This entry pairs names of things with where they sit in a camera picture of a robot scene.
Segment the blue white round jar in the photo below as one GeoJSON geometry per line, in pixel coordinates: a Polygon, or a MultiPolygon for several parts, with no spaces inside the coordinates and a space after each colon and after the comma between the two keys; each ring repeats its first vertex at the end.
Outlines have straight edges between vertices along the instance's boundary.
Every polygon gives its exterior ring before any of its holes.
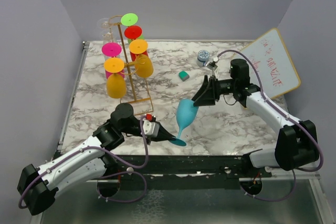
{"type": "Polygon", "coordinates": [[[207,62],[209,60],[209,52],[207,50],[200,50],[197,53],[197,65],[200,67],[206,66],[207,62]]]}

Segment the blue wine glass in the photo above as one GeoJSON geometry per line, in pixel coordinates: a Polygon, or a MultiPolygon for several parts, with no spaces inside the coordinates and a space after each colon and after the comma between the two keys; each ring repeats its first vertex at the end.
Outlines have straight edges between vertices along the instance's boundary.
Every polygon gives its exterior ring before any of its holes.
{"type": "Polygon", "coordinates": [[[194,101],[190,99],[183,99],[179,102],[176,110],[176,121],[178,125],[178,135],[174,140],[170,140],[170,143],[185,147],[186,142],[181,140],[182,132],[187,128],[196,118],[198,107],[194,106],[194,101]]]}

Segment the gold wire glass rack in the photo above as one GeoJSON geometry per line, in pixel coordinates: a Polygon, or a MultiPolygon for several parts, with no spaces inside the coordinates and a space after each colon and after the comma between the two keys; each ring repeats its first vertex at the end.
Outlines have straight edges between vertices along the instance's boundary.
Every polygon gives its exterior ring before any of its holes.
{"type": "Polygon", "coordinates": [[[120,59],[124,61],[125,67],[119,72],[124,77],[126,83],[126,94],[120,98],[120,102],[129,103],[136,108],[136,115],[142,115],[152,113],[154,111],[153,102],[149,93],[148,82],[146,78],[140,78],[136,74],[135,61],[132,61],[129,51],[129,43],[124,35],[125,26],[121,24],[121,17],[123,15],[115,15],[109,18],[111,27],[109,31],[112,31],[112,27],[116,26],[119,31],[122,48],[120,53],[120,59]]]}

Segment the orange wine glass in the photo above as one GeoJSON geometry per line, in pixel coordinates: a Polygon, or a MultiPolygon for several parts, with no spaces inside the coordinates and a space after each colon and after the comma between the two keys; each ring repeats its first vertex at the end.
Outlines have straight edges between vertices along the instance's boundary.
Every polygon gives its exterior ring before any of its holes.
{"type": "Polygon", "coordinates": [[[148,78],[153,72],[154,68],[152,61],[145,53],[148,49],[148,43],[144,39],[135,39],[129,45],[130,53],[135,55],[135,69],[136,74],[140,78],[148,78]]]}
{"type": "Polygon", "coordinates": [[[104,63],[104,69],[111,73],[107,79],[107,94],[111,98],[120,99],[126,94],[124,77],[119,74],[124,67],[124,61],[120,58],[110,58],[104,63]]]}

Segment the red wine glass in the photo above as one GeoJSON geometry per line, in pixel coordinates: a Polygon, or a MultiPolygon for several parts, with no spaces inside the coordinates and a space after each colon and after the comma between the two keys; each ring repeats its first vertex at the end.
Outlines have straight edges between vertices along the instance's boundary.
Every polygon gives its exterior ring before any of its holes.
{"type": "Polygon", "coordinates": [[[129,51],[132,61],[135,61],[140,54],[147,55],[148,43],[142,36],[142,28],[140,26],[129,26],[125,29],[124,35],[129,42],[129,51]]]}

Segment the pink wine glass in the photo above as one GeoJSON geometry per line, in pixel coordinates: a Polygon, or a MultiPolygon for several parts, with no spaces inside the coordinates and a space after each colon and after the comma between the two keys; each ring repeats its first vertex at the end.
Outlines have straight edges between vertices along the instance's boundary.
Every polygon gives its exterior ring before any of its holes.
{"type": "Polygon", "coordinates": [[[104,44],[101,49],[105,60],[110,58],[119,58],[121,50],[121,46],[116,42],[108,42],[104,44]]]}

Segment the clear wine glass lower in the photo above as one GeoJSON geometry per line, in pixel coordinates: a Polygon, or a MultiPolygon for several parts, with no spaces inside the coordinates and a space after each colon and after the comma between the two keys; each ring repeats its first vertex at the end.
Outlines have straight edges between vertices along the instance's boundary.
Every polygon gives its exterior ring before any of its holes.
{"type": "Polygon", "coordinates": [[[102,40],[104,40],[104,41],[113,41],[114,40],[113,32],[111,32],[109,30],[101,31],[100,36],[102,37],[102,40]]]}

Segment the green wine glass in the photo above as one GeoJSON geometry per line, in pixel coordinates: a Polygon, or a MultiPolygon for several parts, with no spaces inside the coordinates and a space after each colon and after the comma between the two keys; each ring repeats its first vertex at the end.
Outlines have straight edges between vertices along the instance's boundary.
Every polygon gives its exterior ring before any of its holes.
{"type": "Polygon", "coordinates": [[[135,13],[127,13],[121,17],[121,24],[126,27],[124,35],[128,40],[128,43],[135,39],[143,39],[142,28],[136,23],[138,22],[138,16],[135,13]]]}

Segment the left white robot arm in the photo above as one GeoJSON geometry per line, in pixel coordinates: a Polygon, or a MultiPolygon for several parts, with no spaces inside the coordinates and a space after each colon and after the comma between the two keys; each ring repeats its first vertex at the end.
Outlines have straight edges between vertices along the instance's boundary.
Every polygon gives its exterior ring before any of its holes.
{"type": "Polygon", "coordinates": [[[149,161],[148,144],[151,141],[175,141],[154,116],[137,119],[129,103],[118,104],[110,118],[99,126],[91,136],[68,153],[38,167],[27,165],[19,178],[17,190],[20,193],[18,206],[27,208],[31,215],[48,209],[59,193],[70,186],[94,178],[110,179],[122,175],[118,162],[128,168],[128,173],[136,174],[137,169],[146,167],[149,161]],[[112,150],[124,142],[124,135],[143,138],[145,158],[141,165],[131,164],[112,150]]]}

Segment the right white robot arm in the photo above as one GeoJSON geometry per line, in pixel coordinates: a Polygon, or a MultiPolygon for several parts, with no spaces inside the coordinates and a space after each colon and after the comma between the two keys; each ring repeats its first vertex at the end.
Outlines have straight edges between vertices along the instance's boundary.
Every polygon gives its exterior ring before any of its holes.
{"type": "Polygon", "coordinates": [[[241,171],[246,177],[254,177],[262,167],[292,170],[319,159],[314,123],[291,116],[269,99],[259,86],[252,84],[246,60],[230,62],[230,79],[205,76],[192,101],[196,107],[211,106],[219,101],[221,95],[227,94],[232,94],[237,102],[262,118],[277,134],[275,148],[243,155],[245,161],[241,164],[241,171]]]}

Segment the clear wine glass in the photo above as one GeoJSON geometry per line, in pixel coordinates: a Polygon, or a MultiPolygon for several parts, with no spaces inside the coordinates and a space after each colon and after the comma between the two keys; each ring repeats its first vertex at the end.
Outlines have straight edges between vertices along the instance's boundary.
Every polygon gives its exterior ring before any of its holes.
{"type": "Polygon", "coordinates": [[[102,40],[104,40],[104,41],[113,41],[114,40],[113,32],[111,32],[109,30],[101,31],[100,36],[102,37],[102,40]]]}
{"type": "Polygon", "coordinates": [[[111,24],[109,22],[109,18],[102,18],[100,20],[97,21],[97,26],[100,29],[108,29],[109,27],[111,27],[111,24]]]}

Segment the green grey eraser block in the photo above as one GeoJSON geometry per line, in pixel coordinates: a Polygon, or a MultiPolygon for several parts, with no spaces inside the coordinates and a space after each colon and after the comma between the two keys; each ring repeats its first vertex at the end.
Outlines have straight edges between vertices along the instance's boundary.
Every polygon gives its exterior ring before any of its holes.
{"type": "Polygon", "coordinates": [[[179,76],[179,78],[180,78],[182,81],[186,81],[187,79],[190,78],[189,74],[188,74],[187,72],[185,72],[185,71],[180,71],[180,72],[178,73],[178,76],[179,76]]]}

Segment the clear wine glass upper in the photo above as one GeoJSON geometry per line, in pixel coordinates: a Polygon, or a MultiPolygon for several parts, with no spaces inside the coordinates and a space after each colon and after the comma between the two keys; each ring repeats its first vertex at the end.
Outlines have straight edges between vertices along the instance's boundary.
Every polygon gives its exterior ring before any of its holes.
{"type": "Polygon", "coordinates": [[[111,24],[109,22],[109,18],[102,18],[100,20],[97,21],[97,26],[100,29],[108,29],[109,27],[111,27],[111,24]]]}

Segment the yellow framed whiteboard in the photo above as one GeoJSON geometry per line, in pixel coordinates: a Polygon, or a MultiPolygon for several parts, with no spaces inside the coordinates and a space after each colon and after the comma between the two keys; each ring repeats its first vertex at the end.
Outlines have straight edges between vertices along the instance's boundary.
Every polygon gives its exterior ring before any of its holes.
{"type": "Polygon", "coordinates": [[[276,98],[301,85],[301,80],[277,28],[260,36],[240,51],[257,70],[264,93],[276,98]]]}

